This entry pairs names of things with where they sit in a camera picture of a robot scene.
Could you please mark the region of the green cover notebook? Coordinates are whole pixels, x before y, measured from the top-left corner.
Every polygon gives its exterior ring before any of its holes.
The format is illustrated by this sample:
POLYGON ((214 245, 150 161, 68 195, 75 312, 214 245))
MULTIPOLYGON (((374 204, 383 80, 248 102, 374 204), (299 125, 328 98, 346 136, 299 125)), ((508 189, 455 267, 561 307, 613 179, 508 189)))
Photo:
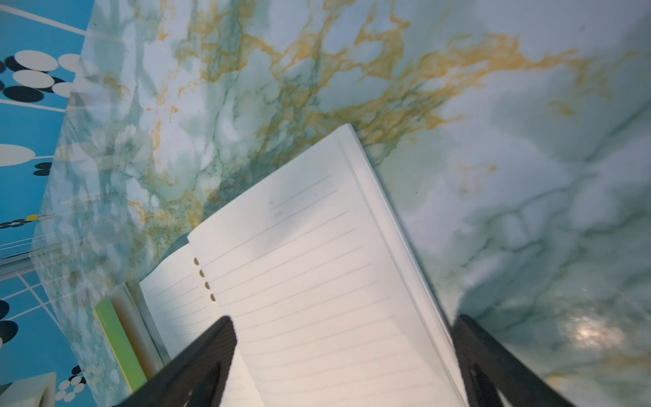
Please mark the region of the green cover notebook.
POLYGON ((129 390, 139 390, 164 362, 127 286, 114 287, 93 311, 129 390))

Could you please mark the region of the orange cover notebook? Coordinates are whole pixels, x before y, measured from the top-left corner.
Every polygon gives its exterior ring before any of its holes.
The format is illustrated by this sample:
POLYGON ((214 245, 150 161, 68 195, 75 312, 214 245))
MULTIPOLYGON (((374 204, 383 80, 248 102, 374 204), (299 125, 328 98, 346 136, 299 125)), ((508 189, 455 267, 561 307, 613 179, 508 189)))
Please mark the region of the orange cover notebook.
POLYGON ((203 221, 140 288, 170 356, 220 317, 225 406, 464 406, 442 312, 351 125, 203 221))

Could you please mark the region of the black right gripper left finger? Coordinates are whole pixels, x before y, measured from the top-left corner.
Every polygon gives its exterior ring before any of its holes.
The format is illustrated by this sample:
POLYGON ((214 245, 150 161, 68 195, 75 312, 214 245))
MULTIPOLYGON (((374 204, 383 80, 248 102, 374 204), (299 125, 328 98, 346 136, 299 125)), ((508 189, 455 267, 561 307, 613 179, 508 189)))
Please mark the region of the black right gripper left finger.
POLYGON ((121 406, 219 406, 237 347, 228 315, 199 320, 203 332, 121 406))

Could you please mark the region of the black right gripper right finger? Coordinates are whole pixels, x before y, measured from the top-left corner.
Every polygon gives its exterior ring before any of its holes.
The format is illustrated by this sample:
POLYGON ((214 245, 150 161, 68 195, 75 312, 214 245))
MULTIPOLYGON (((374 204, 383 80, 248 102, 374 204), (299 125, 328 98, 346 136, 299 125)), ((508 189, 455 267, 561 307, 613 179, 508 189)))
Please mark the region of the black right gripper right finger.
POLYGON ((468 315, 451 335, 470 406, 573 406, 468 315))

